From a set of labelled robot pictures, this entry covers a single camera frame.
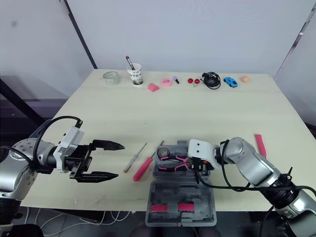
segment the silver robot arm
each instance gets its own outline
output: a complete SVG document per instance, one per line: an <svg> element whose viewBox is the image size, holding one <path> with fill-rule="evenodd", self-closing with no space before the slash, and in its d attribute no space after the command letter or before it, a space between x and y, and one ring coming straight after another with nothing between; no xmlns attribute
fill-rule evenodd
<svg viewBox="0 0 316 237"><path fill-rule="evenodd" d="M235 164L243 177L254 187L294 186L291 176L281 174L264 156L240 137L231 139L223 154L224 144L213 146L192 139L188 156L208 161L215 169L221 169L221 157L225 164ZM316 235L316 201L303 190L260 191L274 206L275 211L286 219L293 234L298 237Z"/></svg>
<svg viewBox="0 0 316 237"><path fill-rule="evenodd" d="M90 174L85 172L92 161L90 154L96 148L115 151L125 147L104 140L93 140L89 145L79 145L83 135L84 132L78 127L72 126L58 146L40 141L37 157L33 157L36 138L19 141L12 148L1 147L4 150L16 151L10 150L0 158L0 237L7 236L10 232L12 220L17 215L20 203L29 192L38 173L50 174L55 168L60 173L70 171L69 178L80 183L98 183L118 176L101 171L93 171Z"/></svg>

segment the screwdriver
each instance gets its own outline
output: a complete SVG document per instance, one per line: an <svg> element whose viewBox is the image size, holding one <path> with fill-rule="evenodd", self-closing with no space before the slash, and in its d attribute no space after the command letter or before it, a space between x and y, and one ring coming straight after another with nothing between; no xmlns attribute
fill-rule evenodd
<svg viewBox="0 0 316 237"><path fill-rule="evenodd" d="M152 154L151 157L147 157L145 162L142 164L142 166L138 169L138 171L134 174L133 180L138 181L143 176L143 174L146 172L148 166L153 161L153 157L155 155L156 151Z"/></svg>
<svg viewBox="0 0 316 237"><path fill-rule="evenodd" d="M139 153L137 153L133 159L130 160L130 162L128 163L128 165L126 166L126 168L123 170L124 173L127 173L128 170L130 169L130 167L134 164L134 162L137 160L139 154L142 152L143 148L147 145L147 142L145 143L145 145L142 147L142 149L140 149Z"/></svg>

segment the orange ball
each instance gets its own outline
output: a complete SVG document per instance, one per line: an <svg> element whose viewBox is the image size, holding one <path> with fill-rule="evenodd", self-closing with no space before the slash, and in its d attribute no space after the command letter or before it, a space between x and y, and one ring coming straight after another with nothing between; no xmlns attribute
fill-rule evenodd
<svg viewBox="0 0 316 237"><path fill-rule="evenodd" d="M249 77L248 76L243 76L241 78L241 81L244 82L244 83L247 83L249 81Z"/></svg>

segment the white backdrop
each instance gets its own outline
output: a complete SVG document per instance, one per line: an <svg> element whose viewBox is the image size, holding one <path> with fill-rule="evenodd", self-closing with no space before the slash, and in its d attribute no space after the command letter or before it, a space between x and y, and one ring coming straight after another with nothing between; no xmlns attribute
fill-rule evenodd
<svg viewBox="0 0 316 237"><path fill-rule="evenodd" d="M0 0L0 76L22 99L66 99L93 67L58 0Z"/></svg>
<svg viewBox="0 0 316 237"><path fill-rule="evenodd" d="M69 0L99 68L274 76L315 0Z"/></svg>
<svg viewBox="0 0 316 237"><path fill-rule="evenodd" d="M275 78L304 122L316 126L316 14Z"/></svg>

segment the clear glass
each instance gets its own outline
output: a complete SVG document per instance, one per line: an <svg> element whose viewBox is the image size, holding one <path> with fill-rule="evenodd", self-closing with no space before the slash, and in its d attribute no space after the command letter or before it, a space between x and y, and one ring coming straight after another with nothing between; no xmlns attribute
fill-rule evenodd
<svg viewBox="0 0 316 237"><path fill-rule="evenodd" d="M117 72L107 72L103 74L106 85L118 85L120 83L119 75Z"/></svg>

